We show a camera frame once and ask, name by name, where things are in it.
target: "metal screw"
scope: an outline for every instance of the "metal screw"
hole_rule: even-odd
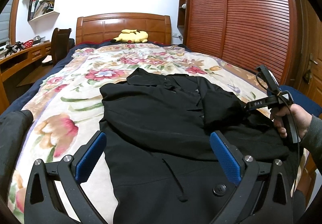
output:
[[[68,161],[70,161],[70,160],[71,160],[71,156],[70,156],[70,155],[66,155],[66,156],[64,157],[64,161],[68,162]]]
[[[245,156],[245,161],[247,161],[247,162],[252,162],[252,161],[253,161],[253,157],[252,157],[252,156],[250,156],[250,155],[246,155],[246,156]]]
[[[41,163],[41,159],[35,160],[35,165],[38,166]]]
[[[281,160],[279,160],[279,159],[275,159],[274,162],[278,166],[281,166],[283,164],[283,162]]]

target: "window blind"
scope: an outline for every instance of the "window blind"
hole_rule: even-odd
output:
[[[12,1],[13,0],[9,0],[3,11],[0,13],[0,43],[9,41],[9,20]]]

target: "jacket sleeve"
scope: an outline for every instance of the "jacket sleeve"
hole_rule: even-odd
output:
[[[322,173],[322,120],[312,115],[311,124],[301,141],[301,146],[311,154],[315,165]]]
[[[25,133],[32,123],[33,114],[29,110],[9,112],[0,119],[0,196],[5,203]]]

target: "floral bedspread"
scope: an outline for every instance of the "floral bedspread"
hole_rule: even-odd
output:
[[[178,46],[118,44],[78,49],[73,57],[60,72],[43,81],[39,92],[23,108],[31,110],[34,122],[18,159],[8,200],[8,207],[22,223],[33,162],[38,158],[45,162],[59,161],[66,154],[74,154],[99,130],[104,112],[99,92],[102,85],[126,80],[141,67],[157,74],[203,76],[224,90],[234,92],[244,102],[266,96],[252,73],[209,55],[189,53]],[[260,111],[269,117],[268,109]],[[69,216],[78,220],[60,182],[56,185]],[[103,154],[89,180],[81,186],[102,217],[112,223],[118,202]]]

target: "finger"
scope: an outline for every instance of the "finger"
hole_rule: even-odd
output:
[[[278,131],[279,131],[279,134],[280,134],[280,136],[282,137],[282,138],[286,138],[287,137],[287,133],[286,133],[286,129],[285,128],[279,128],[278,129]]]
[[[282,127],[282,122],[281,122],[281,120],[279,120],[279,119],[274,119],[274,126],[275,127],[277,127],[277,128],[280,128],[280,127]]]
[[[275,117],[275,114],[279,111],[277,107],[270,109],[270,119],[273,120]]]
[[[286,106],[283,106],[275,115],[283,117],[286,114],[289,114],[289,109]]]

